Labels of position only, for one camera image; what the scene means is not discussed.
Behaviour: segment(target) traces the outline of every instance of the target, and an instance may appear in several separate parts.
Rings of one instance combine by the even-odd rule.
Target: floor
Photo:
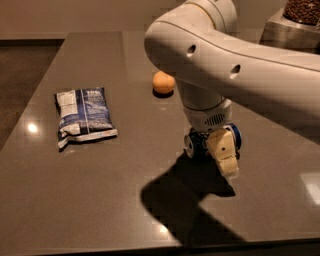
[[[0,150],[63,40],[0,41]]]

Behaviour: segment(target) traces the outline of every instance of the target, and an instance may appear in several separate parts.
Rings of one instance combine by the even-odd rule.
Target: tabletop
[[[178,90],[152,94],[143,32],[70,33],[0,152],[0,252],[320,237],[320,147],[233,104],[240,175],[183,152]],[[54,94],[105,88],[118,137],[59,152]],[[28,130],[29,124],[37,132]]]

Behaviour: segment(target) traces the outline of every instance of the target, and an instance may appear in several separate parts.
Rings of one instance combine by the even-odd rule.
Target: dark gray table
[[[152,95],[156,71],[142,32],[67,37],[0,153],[1,254],[320,237],[320,147],[234,104],[243,148],[228,186],[184,158],[189,124],[177,90]],[[95,86],[119,136],[59,153],[53,94]]]

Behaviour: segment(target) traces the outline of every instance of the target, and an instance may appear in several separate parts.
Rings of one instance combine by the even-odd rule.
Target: blue and white packaging
[[[69,141],[84,142],[118,135],[111,123],[103,87],[57,93],[55,99],[60,112],[60,149]]]

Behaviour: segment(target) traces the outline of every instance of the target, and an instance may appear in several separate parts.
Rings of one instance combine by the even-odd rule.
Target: coffee beans
[[[320,22],[320,0],[289,0],[283,16],[294,22],[315,26]]]

